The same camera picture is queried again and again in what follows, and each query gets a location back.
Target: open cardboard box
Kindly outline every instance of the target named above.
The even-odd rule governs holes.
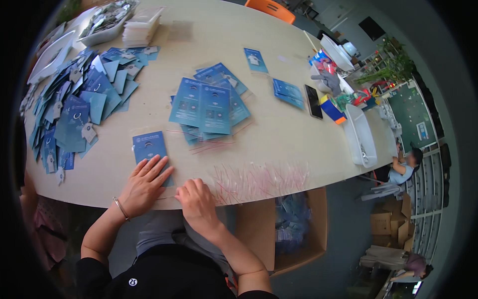
[[[327,249],[327,197],[325,188],[306,192],[311,210],[305,247],[292,254],[275,255],[275,199],[237,207],[235,236],[265,264],[273,275],[285,273],[317,259]]]
[[[407,193],[403,200],[389,196],[384,203],[376,204],[370,215],[374,245],[410,251],[415,233],[411,215],[412,202]]]

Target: gray pants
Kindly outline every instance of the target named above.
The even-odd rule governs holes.
[[[224,209],[216,208],[216,213],[219,220],[227,224]],[[186,233],[175,236],[173,240],[171,233],[180,229],[185,229]],[[151,219],[140,232],[139,241],[136,245],[137,255],[140,256],[146,250],[160,244],[184,245],[212,258],[223,273],[228,272],[229,263],[220,249],[193,230],[184,219],[183,210],[153,211]]]

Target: orange chair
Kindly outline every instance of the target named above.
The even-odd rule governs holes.
[[[245,6],[270,14],[271,16],[281,19],[284,22],[288,22],[289,24],[292,24],[295,20],[293,13],[272,0],[247,0]]]

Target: gray glove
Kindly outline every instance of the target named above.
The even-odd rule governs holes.
[[[319,70],[320,75],[312,75],[310,78],[312,80],[323,80],[324,84],[332,90],[332,96],[338,96],[342,90],[340,89],[340,80],[338,79],[337,73],[330,74],[327,71]]]

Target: right hand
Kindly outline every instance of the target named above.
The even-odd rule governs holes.
[[[176,190],[175,197],[183,207],[187,223],[201,236],[207,239],[221,227],[214,197],[200,178],[187,180],[184,186]]]

